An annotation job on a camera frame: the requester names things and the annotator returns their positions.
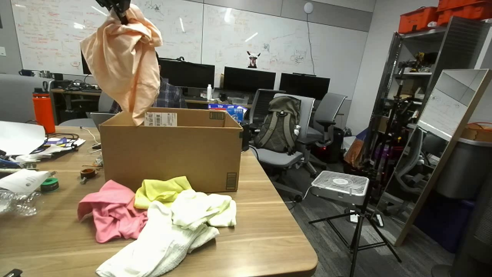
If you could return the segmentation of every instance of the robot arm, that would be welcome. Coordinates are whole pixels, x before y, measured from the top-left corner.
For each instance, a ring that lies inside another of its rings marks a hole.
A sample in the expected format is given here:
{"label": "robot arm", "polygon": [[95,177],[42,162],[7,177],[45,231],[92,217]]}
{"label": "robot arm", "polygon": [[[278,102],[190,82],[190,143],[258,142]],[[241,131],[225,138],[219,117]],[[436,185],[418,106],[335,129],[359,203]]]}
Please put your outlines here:
{"label": "robot arm", "polygon": [[113,11],[122,25],[127,23],[124,12],[128,8],[130,0],[95,0],[95,2],[99,6],[105,8],[107,11]]}

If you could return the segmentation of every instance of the open cardboard box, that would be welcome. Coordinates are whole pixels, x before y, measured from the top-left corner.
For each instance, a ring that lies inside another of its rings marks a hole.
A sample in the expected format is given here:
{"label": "open cardboard box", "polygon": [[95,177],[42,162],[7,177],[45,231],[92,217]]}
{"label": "open cardboard box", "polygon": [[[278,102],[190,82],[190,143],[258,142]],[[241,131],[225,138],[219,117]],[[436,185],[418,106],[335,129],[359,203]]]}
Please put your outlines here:
{"label": "open cardboard box", "polygon": [[99,125],[105,180],[136,189],[142,179],[185,175],[195,191],[236,191],[242,128],[230,115],[152,108],[145,125],[152,118],[153,126],[135,126],[116,114]]}

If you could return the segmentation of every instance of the wooden table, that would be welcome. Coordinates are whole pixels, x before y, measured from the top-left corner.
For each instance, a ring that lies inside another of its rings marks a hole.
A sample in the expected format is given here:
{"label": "wooden table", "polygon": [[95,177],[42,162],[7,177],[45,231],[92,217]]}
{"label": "wooden table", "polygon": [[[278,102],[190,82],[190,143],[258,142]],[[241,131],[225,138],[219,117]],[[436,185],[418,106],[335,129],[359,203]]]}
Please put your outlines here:
{"label": "wooden table", "polygon": [[[18,268],[25,277],[95,275],[95,268],[130,240],[98,245],[92,220],[76,220],[76,203],[102,185],[102,174],[78,183],[82,165],[98,155],[93,140],[78,152],[39,163],[59,179],[56,191],[38,199],[38,214],[29,219],[0,219],[0,275]],[[215,242],[190,252],[168,275],[311,275],[316,254],[290,215],[251,152],[242,152],[238,191],[230,194],[238,206],[236,226],[221,228]]]}

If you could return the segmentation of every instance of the yellow cloth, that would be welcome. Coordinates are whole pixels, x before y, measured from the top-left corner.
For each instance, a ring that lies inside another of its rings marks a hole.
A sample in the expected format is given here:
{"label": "yellow cloth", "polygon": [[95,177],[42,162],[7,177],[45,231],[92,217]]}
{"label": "yellow cloth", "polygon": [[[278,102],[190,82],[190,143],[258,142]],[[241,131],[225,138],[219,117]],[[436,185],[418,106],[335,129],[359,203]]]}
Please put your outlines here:
{"label": "yellow cloth", "polygon": [[150,180],[144,179],[141,186],[135,192],[136,209],[147,209],[150,202],[173,203],[181,191],[192,189],[184,175],[168,180]]}
{"label": "yellow cloth", "polygon": [[155,48],[161,34],[135,6],[125,11],[127,25],[110,15],[79,49],[96,85],[128,114],[142,123],[144,111],[155,102],[159,69]]}

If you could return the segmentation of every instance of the box lid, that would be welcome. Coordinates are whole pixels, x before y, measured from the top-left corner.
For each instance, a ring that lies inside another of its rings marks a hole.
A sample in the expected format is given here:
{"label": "box lid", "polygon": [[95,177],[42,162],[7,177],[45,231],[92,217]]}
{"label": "box lid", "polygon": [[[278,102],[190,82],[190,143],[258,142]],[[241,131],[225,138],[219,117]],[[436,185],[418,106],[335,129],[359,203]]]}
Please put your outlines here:
{"label": "box lid", "polygon": [[365,195],[368,179],[333,171],[321,171],[321,174],[311,182],[311,186],[362,197]]}

